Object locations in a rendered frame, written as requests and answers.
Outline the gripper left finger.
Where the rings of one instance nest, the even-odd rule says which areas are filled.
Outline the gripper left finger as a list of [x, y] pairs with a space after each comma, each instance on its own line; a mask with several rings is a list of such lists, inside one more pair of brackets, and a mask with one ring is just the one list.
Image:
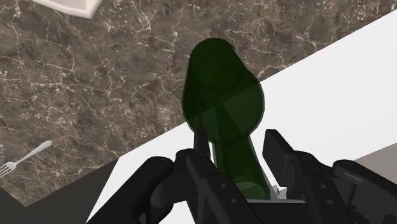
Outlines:
[[176, 159], [148, 158], [87, 224], [160, 224], [185, 201], [195, 224], [262, 224], [231, 179], [215, 167], [203, 128]]

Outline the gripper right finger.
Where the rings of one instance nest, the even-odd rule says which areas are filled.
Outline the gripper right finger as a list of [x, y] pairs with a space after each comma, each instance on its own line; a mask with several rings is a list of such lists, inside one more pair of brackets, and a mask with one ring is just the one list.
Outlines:
[[397, 184], [352, 160], [322, 164], [294, 150], [275, 129], [265, 132], [262, 155], [288, 200], [295, 224], [397, 224]]

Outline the dark green glass bottle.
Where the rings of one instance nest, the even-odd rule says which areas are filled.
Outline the dark green glass bottle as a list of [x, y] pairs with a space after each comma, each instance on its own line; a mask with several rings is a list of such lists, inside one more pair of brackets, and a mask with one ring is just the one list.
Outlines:
[[227, 174], [246, 199], [270, 199], [250, 138], [264, 114], [264, 93], [228, 41], [207, 38], [193, 48], [182, 109], [192, 130], [206, 130], [219, 172]]

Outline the silver fork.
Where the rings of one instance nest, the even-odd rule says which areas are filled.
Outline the silver fork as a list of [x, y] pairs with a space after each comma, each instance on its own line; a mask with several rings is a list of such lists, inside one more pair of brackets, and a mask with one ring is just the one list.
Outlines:
[[21, 159], [17, 160], [16, 162], [7, 162], [4, 165], [0, 166], [0, 178], [3, 178], [5, 175], [9, 174], [10, 172], [14, 171], [17, 168], [17, 165], [22, 163], [23, 161], [31, 158], [32, 156], [36, 155], [37, 153], [49, 148], [53, 144], [52, 140], [47, 140], [40, 144], [38, 147], [34, 148], [28, 154], [26, 154]]

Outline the white square plate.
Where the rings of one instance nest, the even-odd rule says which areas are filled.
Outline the white square plate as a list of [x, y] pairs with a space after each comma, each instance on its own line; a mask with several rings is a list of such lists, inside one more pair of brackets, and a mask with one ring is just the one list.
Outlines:
[[32, 0], [53, 10], [81, 18], [92, 18], [103, 0]]

